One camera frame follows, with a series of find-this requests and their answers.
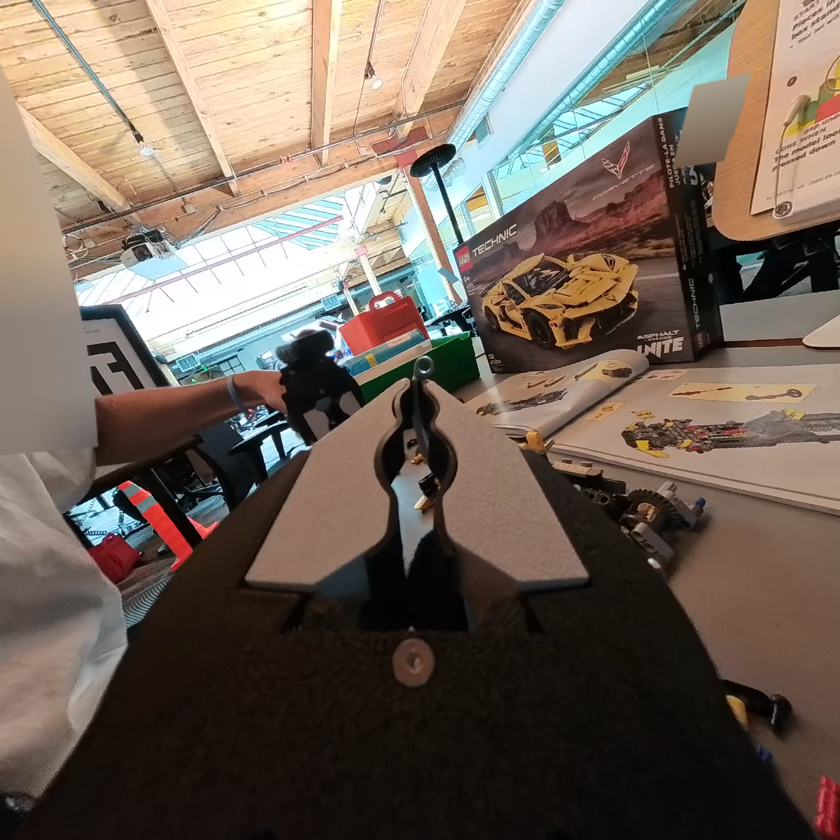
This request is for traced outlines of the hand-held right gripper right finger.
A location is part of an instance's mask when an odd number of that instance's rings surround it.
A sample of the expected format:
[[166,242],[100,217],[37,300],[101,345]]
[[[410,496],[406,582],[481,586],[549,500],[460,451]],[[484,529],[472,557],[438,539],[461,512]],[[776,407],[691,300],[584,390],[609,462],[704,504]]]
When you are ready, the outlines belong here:
[[497,602],[590,576],[520,447],[435,382],[434,533],[476,623]]

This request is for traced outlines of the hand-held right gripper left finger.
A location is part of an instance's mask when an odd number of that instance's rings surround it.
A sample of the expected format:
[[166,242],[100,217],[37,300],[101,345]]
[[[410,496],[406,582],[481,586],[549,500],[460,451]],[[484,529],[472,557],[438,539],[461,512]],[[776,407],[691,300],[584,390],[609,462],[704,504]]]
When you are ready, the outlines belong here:
[[357,617],[414,617],[394,479],[406,462],[401,379],[308,452],[245,575],[279,617],[315,597]]

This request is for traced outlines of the grey lego seat piece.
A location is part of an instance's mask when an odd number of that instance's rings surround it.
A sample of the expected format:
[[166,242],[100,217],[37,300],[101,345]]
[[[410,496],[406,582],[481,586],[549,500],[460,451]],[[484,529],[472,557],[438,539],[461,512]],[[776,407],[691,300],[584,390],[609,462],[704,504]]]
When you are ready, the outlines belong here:
[[422,355],[415,361],[411,380],[411,416],[417,445],[428,465],[432,464],[435,447],[433,420],[436,409],[427,392],[427,384],[432,380],[433,373],[434,361],[429,355]]

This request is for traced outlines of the lego car chassis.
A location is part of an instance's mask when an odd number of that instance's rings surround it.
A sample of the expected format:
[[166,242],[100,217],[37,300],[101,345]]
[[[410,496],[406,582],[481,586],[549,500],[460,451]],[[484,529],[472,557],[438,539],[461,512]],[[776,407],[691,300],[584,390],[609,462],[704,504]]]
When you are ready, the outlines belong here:
[[602,469],[590,462],[576,463],[571,458],[562,458],[551,466],[614,521],[645,552],[648,564],[663,574],[668,572],[676,556],[666,536],[678,530],[695,529],[706,508],[702,497],[686,503],[672,481],[666,481],[656,490],[629,490],[624,481],[606,477]]

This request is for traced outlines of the lego instruction booklet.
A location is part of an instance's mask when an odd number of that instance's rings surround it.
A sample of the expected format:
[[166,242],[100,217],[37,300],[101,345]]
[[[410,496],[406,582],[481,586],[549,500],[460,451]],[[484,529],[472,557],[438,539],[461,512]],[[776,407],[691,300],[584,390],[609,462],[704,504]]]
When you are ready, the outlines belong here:
[[839,511],[838,364],[651,368],[613,350],[512,375],[467,407],[561,454]]

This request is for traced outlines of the lego set box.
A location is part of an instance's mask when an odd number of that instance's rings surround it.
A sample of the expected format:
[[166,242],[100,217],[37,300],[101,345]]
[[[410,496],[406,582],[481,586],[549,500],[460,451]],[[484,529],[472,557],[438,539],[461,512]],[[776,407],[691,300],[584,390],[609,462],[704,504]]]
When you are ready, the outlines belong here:
[[494,374],[612,350],[693,362],[723,329],[687,108],[647,118],[454,249]]

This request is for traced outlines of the person's left hand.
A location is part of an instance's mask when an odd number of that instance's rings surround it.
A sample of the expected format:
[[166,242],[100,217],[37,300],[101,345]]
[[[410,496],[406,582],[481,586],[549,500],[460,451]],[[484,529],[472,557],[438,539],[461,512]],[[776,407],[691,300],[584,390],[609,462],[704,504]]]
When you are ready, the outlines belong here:
[[286,387],[280,371],[252,371],[249,388],[255,394],[256,404],[264,405],[284,415],[288,413]]

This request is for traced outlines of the teal wrapped package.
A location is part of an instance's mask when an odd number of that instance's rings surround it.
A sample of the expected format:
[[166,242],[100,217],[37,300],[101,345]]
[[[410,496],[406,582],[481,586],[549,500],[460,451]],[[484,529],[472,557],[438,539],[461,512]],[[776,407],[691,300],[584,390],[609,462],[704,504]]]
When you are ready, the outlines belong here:
[[432,341],[417,329],[405,332],[340,364],[358,382],[367,382],[433,349]]

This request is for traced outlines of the red plastic carry case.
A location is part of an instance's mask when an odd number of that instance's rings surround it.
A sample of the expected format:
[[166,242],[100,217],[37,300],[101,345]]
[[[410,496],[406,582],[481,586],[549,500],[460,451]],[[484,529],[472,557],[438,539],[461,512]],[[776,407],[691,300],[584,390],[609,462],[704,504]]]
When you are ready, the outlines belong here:
[[370,300],[367,310],[339,326],[339,334],[354,355],[410,333],[419,331],[428,339],[424,320],[413,298],[393,291],[383,292]]

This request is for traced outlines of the black office chair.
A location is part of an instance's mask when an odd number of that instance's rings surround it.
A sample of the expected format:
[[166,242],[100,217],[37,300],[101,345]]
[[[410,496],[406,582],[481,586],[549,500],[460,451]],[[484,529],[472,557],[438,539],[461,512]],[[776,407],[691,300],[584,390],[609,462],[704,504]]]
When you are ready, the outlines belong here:
[[157,470],[185,511],[214,496],[231,511],[270,476],[262,451],[265,441],[275,444],[279,464],[285,462],[281,434],[290,428],[281,413],[271,413],[246,436],[220,423],[204,429],[196,446],[168,458]]

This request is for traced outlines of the green plastic bin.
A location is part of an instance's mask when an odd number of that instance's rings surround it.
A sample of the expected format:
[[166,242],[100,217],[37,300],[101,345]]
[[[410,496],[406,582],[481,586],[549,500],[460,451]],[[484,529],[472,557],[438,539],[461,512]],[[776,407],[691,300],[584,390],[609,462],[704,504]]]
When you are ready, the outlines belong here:
[[[434,361],[432,379],[435,383],[447,392],[454,393],[461,387],[480,378],[476,348],[473,339],[467,332],[444,338],[435,338],[431,341],[433,349],[426,354]],[[415,361],[418,358],[361,384],[355,380],[360,386],[365,401],[373,400],[398,380],[410,379],[413,375]]]

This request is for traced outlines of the black framed marker sign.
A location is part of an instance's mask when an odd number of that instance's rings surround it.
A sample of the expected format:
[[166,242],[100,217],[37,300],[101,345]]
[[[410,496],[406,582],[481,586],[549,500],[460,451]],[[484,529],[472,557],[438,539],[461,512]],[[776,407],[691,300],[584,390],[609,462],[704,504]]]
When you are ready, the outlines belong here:
[[121,305],[79,309],[91,380],[99,396],[171,385]]

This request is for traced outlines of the ceiling projector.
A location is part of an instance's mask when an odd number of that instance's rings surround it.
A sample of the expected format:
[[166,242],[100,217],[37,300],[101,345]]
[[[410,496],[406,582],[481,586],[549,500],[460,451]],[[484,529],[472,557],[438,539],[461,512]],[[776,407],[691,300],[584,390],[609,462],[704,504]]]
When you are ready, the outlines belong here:
[[159,228],[151,228],[125,237],[119,259],[125,269],[139,273],[139,267],[146,263],[151,262],[157,269],[172,263],[175,257],[175,248],[166,233]]

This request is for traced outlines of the pile of red blue pins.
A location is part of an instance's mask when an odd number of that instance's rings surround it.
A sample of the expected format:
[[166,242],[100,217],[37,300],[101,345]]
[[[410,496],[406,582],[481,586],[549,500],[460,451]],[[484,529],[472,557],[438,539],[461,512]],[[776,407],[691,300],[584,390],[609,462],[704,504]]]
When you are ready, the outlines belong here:
[[[774,782],[783,787],[779,766],[772,752],[760,742],[754,744],[754,751]],[[811,833],[814,839],[839,838],[839,783],[824,774],[821,775],[817,788]]]

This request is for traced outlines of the printed instruction sheet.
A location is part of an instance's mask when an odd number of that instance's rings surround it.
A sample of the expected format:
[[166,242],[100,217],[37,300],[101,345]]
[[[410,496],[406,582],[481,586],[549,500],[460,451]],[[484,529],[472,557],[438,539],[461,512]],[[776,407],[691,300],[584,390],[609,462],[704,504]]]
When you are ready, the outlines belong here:
[[751,215],[838,208],[839,2],[782,1]]

